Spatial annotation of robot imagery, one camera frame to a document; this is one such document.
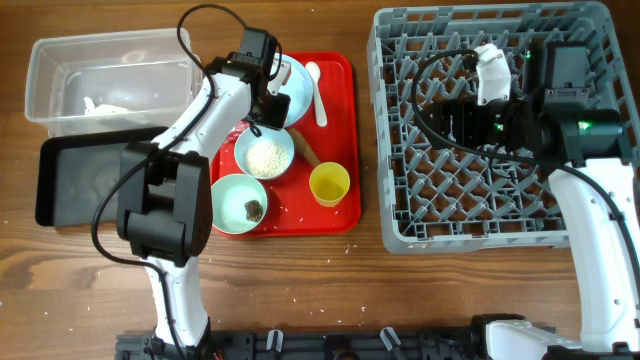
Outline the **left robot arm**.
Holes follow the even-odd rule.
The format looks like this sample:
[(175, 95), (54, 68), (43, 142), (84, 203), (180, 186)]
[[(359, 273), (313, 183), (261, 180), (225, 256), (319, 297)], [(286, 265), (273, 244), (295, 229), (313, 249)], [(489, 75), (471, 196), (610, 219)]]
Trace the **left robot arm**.
[(281, 46), (247, 27), (240, 49), (204, 69), (196, 99), (177, 122), (149, 143), (132, 142), (120, 160), (117, 232), (129, 242), (131, 264), (146, 268), (158, 315), (156, 328), (121, 336), (119, 359), (211, 359), (210, 318), (201, 296), (199, 260), (212, 229), (210, 163), (242, 120), (254, 132), (284, 127), (290, 98)]

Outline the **brown sweet potato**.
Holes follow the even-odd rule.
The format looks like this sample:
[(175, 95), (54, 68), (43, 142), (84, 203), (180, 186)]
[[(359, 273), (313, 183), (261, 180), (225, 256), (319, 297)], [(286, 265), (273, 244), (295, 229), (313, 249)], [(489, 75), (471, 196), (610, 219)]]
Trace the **brown sweet potato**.
[(299, 153), (312, 167), (317, 167), (320, 164), (320, 160), (305, 137), (294, 128), (288, 128), (287, 132), (293, 140), (296, 152)]

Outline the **light blue rice bowl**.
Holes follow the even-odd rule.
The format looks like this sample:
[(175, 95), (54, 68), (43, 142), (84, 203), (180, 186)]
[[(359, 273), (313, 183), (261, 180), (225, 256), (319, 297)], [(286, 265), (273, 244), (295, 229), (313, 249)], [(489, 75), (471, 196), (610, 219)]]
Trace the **light blue rice bowl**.
[(260, 136), (250, 129), (235, 142), (234, 156), (242, 172), (258, 180), (273, 180), (283, 175), (295, 156), (291, 135), (284, 129), (259, 127)]

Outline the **red snack wrapper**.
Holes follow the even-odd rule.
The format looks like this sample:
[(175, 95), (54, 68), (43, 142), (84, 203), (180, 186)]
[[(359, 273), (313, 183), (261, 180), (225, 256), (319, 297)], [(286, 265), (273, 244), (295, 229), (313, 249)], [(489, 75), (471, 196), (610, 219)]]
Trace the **red snack wrapper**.
[(235, 143), (239, 138), (239, 136), (249, 127), (250, 127), (250, 123), (248, 121), (245, 121), (245, 120), (240, 121), (228, 133), (228, 135), (224, 140), (224, 143), (225, 144)]

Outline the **dark mushroom scrap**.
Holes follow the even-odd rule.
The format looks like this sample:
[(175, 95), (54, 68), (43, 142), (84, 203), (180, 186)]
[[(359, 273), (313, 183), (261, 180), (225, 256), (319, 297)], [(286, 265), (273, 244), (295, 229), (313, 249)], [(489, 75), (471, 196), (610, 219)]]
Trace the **dark mushroom scrap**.
[(258, 200), (250, 200), (244, 204), (246, 219), (259, 223), (264, 215), (264, 207)]

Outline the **white tissue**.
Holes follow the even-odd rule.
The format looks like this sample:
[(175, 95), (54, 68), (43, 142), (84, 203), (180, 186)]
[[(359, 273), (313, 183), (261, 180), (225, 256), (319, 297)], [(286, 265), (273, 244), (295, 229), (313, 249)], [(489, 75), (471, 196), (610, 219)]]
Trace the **white tissue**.
[(133, 111), (110, 104), (100, 104), (98, 106), (95, 105), (93, 100), (89, 97), (83, 98), (85, 104), (84, 114), (86, 116), (100, 117), (105, 118), (109, 116), (123, 116), (125, 120), (131, 121), (134, 123), (144, 124), (147, 122), (145, 117), (140, 114), (136, 114)]

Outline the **large light blue plate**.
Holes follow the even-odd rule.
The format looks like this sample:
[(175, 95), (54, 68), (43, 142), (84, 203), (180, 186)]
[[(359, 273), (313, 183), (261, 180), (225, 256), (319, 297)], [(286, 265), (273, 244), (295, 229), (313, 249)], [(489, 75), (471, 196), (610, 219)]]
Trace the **large light blue plate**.
[(291, 56), (283, 55), (282, 61), (290, 64), (290, 76), (278, 90), (279, 94), (290, 97), (289, 109), (284, 127), (290, 127), (300, 120), (309, 109), (313, 100), (312, 79), (306, 68)]

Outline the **white rice pile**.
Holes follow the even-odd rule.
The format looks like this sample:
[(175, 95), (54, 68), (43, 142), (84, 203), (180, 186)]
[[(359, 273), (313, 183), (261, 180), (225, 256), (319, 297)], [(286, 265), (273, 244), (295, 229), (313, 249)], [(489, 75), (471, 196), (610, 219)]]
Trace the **white rice pile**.
[(288, 150), (271, 139), (253, 142), (245, 152), (244, 161), (249, 174), (260, 179), (279, 176), (290, 163)]

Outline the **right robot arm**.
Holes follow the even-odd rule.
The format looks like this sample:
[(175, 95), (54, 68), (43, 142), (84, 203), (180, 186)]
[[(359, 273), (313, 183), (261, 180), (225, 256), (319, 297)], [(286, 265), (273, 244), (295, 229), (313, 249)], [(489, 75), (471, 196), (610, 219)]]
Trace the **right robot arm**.
[(635, 359), (639, 355), (639, 224), (632, 149), (620, 115), (588, 105), (588, 50), (582, 42), (530, 47), (523, 89), (511, 88), (504, 52), (492, 44), (461, 53), (477, 95), (417, 110), (436, 148), (457, 148), (548, 174), (568, 230), (581, 301), (576, 341), (509, 316), (475, 322), (489, 359)]

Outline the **yellow plastic cup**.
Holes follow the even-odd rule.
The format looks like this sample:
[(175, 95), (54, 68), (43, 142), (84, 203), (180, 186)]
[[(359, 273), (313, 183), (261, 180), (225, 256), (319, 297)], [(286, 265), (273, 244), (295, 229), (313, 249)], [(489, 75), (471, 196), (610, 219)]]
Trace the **yellow plastic cup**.
[(335, 207), (350, 189), (351, 178), (339, 163), (323, 162), (316, 166), (309, 177), (310, 190), (315, 200), (324, 207)]

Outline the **mint green bowl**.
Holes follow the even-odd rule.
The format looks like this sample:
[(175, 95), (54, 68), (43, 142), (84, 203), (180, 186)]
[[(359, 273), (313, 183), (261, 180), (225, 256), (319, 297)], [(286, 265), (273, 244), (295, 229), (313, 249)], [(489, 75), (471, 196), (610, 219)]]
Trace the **mint green bowl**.
[[(225, 234), (240, 235), (252, 231), (265, 218), (268, 196), (264, 186), (246, 174), (231, 174), (217, 180), (211, 187), (213, 227)], [(258, 200), (264, 207), (259, 223), (246, 219), (244, 204)]]

